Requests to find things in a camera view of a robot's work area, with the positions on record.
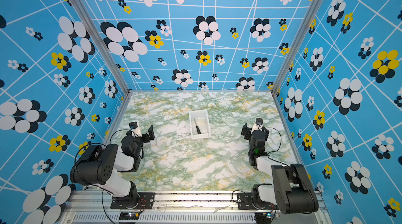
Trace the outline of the black handled screwdriver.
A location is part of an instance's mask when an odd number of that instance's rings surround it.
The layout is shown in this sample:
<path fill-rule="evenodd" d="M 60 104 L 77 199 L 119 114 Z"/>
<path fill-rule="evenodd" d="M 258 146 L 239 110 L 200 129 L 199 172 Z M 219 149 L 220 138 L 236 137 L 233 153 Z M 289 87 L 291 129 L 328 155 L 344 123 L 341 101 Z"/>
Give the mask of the black handled screwdriver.
<path fill-rule="evenodd" d="M 195 124 L 195 127 L 196 127 L 197 134 L 200 135 L 200 134 L 201 134 L 201 130 L 200 130 L 200 128 L 199 128 L 199 126 L 198 126 L 196 120 L 193 119 L 193 121 L 194 121 L 194 124 Z"/>

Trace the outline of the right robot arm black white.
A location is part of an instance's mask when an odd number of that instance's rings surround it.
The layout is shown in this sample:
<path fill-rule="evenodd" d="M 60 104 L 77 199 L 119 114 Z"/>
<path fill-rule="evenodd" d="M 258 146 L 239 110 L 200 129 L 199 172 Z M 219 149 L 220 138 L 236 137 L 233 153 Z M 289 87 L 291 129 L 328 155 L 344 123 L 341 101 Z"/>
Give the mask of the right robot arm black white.
<path fill-rule="evenodd" d="M 241 135 L 249 143 L 249 164 L 257 171 L 269 175 L 272 183 L 255 184 L 251 190 L 251 206 L 258 210 L 272 207 L 283 214 L 311 214 L 319 203 L 302 164 L 286 164 L 271 157 L 265 144 L 271 127 L 262 125 L 258 118 L 253 127 L 244 124 Z"/>

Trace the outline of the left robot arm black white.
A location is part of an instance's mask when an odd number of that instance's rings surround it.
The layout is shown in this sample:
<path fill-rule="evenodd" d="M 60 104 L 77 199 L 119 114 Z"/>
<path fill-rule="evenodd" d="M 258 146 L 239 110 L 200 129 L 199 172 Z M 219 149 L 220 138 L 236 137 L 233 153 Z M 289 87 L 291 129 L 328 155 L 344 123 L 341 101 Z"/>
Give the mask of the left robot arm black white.
<path fill-rule="evenodd" d="M 153 125 L 142 134 L 137 122 L 121 144 L 91 144 L 80 155 L 70 172 L 70 180 L 80 185 L 96 186 L 111 194 L 113 201 L 137 203 L 140 201 L 136 185 L 120 177 L 119 173 L 136 172 L 144 158 L 143 146 L 155 139 Z"/>

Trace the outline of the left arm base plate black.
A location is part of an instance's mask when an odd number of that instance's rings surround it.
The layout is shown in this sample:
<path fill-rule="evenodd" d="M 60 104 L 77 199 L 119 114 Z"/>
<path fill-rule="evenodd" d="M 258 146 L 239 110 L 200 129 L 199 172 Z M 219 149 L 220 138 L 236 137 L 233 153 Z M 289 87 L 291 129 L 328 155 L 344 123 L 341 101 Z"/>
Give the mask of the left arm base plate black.
<path fill-rule="evenodd" d="M 112 197 L 111 209 L 152 209 L 155 201 L 155 193 L 139 192 L 133 197 L 130 195 L 125 197 Z"/>

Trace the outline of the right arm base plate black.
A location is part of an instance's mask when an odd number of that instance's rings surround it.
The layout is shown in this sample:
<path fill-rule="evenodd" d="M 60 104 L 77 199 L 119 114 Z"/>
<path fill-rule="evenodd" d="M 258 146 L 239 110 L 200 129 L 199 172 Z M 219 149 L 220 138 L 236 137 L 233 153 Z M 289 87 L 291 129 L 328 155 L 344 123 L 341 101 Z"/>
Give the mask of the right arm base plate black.
<path fill-rule="evenodd" d="M 252 193 L 236 191 L 232 195 L 232 200 L 238 205 L 239 210 L 264 210 L 268 212 L 275 210 L 274 204 L 259 202 L 257 198 L 253 197 Z"/>

